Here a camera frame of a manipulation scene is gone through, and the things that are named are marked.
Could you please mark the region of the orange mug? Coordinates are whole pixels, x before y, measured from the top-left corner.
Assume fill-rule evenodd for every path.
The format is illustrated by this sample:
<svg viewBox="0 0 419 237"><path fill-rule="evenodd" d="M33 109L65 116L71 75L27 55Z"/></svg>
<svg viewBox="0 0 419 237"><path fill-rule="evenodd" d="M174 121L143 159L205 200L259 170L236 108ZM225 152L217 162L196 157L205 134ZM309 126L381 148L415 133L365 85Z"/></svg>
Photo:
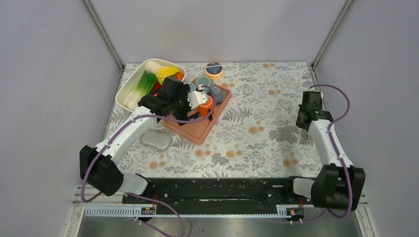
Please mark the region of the orange mug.
<svg viewBox="0 0 419 237"><path fill-rule="evenodd" d="M198 106L197 110L202 118L210 113L210 111L213 109L213 104L213 98L208 96L208 101Z"/></svg>

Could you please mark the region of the small grey mug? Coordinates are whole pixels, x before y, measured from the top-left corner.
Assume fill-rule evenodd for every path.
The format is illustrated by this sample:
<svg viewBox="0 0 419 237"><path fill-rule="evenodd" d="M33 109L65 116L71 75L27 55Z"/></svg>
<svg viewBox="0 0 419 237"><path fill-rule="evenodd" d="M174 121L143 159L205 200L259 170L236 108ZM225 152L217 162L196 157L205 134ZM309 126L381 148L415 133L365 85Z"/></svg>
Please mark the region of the small grey mug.
<svg viewBox="0 0 419 237"><path fill-rule="evenodd" d="M220 105L223 99L227 97L227 95L227 91L220 89L218 86L211 88L210 96L213 98L215 105Z"/></svg>

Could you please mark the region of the light blue butterfly mug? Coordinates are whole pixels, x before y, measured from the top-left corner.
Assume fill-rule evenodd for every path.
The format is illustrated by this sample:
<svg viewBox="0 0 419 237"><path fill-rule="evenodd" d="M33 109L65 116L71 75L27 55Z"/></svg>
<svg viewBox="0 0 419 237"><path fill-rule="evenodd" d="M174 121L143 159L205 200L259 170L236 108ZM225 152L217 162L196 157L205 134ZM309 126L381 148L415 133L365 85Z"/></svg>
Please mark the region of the light blue butterfly mug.
<svg viewBox="0 0 419 237"><path fill-rule="evenodd" d="M197 88L196 88L196 86L193 83L189 83L189 86L190 86L190 91L191 92L197 91Z"/></svg>

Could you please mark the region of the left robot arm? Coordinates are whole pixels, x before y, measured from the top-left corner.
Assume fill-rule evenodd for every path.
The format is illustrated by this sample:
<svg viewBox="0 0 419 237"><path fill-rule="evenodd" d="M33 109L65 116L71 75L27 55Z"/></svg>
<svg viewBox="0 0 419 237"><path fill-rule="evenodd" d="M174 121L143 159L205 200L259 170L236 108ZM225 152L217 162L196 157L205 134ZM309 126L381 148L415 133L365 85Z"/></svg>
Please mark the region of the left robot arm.
<svg viewBox="0 0 419 237"><path fill-rule="evenodd" d="M80 150L80 177L82 179L81 198L84 202L85 186L96 188L100 194L112 196L116 192L132 193L142 203L153 198L149 181L141 175L123 173L118 165L125 153L150 128L161 120L180 124L198 123L208 119L188 117L188 113L210 101L203 90L192 91L188 83L166 78L154 93L143 96L137 107L125 122L109 137L94 147L88 145Z"/></svg>

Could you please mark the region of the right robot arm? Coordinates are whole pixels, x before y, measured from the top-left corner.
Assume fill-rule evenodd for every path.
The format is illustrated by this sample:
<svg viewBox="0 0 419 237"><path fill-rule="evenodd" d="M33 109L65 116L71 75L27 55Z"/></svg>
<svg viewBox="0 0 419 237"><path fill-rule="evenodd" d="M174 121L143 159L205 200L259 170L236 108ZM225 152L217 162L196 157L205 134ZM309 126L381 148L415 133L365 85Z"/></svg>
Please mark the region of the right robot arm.
<svg viewBox="0 0 419 237"><path fill-rule="evenodd" d="M287 202L296 203L306 197L315 207L356 210L366 174L343 151L333 122L331 113L323 110L321 92L303 92L296 125L306 130L314 141L322 168L315 179L295 177L283 190Z"/></svg>

